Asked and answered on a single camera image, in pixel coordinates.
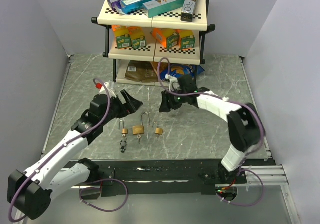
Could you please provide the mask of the medium brass padlock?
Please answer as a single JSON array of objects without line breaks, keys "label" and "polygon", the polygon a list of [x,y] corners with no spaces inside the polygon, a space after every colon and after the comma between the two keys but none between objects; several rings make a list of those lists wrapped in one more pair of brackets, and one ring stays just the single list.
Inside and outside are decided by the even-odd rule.
[{"label": "medium brass padlock", "polygon": [[154,127],[154,126],[155,126],[155,134],[157,134],[158,136],[163,135],[164,129],[161,128],[161,127],[159,127],[158,122],[155,121],[155,122],[153,123],[153,127]]}]

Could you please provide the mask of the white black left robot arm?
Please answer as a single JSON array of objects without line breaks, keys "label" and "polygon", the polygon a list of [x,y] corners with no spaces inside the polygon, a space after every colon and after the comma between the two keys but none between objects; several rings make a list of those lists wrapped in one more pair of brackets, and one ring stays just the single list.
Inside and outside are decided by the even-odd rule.
[{"label": "white black left robot arm", "polygon": [[58,196],[79,183],[95,184],[99,166],[85,158],[72,168],[61,171],[77,153],[87,148],[115,118],[135,113],[143,102],[121,90],[125,102],[118,95],[99,93],[91,100],[70,131],[37,163],[20,172],[15,170],[8,178],[7,200],[9,210],[17,208],[29,219],[37,219]]}]

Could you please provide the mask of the key with panda keychain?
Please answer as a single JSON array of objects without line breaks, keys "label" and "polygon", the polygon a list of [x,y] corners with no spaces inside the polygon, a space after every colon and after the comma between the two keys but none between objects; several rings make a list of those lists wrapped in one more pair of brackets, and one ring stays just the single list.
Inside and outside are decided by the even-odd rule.
[{"label": "key with panda keychain", "polygon": [[126,134],[122,135],[122,139],[120,141],[120,151],[121,153],[125,153],[127,146],[127,136]]}]

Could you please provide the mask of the large brass padlock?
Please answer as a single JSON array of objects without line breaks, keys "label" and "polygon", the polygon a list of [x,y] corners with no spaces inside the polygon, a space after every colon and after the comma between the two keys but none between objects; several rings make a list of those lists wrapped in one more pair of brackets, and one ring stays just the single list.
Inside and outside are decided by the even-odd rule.
[{"label": "large brass padlock", "polygon": [[135,126],[133,126],[132,127],[132,133],[133,133],[133,135],[142,135],[142,134],[144,134],[145,132],[145,127],[144,127],[144,116],[146,116],[147,117],[147,124],[148,125],[150,125],[151,123],[151,121],[150,121],[150,115],[149,115],[149,113],[148,112],[143,112],[141,115],[140,115],[140,124],[139,125],[135,125]]}]

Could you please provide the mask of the small brass padlock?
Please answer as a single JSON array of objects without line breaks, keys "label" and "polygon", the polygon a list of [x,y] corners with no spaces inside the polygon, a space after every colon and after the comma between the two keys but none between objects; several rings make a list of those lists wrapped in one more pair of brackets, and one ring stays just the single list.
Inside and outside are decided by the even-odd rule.
[{"label": "small brass padlock", "polygon": [[128,134],[128,131],[129,131],[127,128],[125,128],[124,124],[125,123],[124,123],[123,120],[119,121],[118,129],[121,130],[122,136],[126,136]]}]

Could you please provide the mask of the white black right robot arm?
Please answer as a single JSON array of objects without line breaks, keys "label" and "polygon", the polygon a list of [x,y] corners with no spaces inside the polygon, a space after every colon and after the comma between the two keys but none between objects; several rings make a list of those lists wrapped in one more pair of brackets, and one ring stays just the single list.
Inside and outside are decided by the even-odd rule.
[{"label": "white black right robot arm", "polygon": [[258,151],[265,137],[265,128],[252,103],[239,103],[220,97],[208,88],[198,88],[191,75],[179,78],[166,74],[169,86],[161,93],[160,112],[176,110],[184,103],[209,111],[228,124],[230,147],[218,164],[217,174],[230,183],[240,172],[246,158]]}]

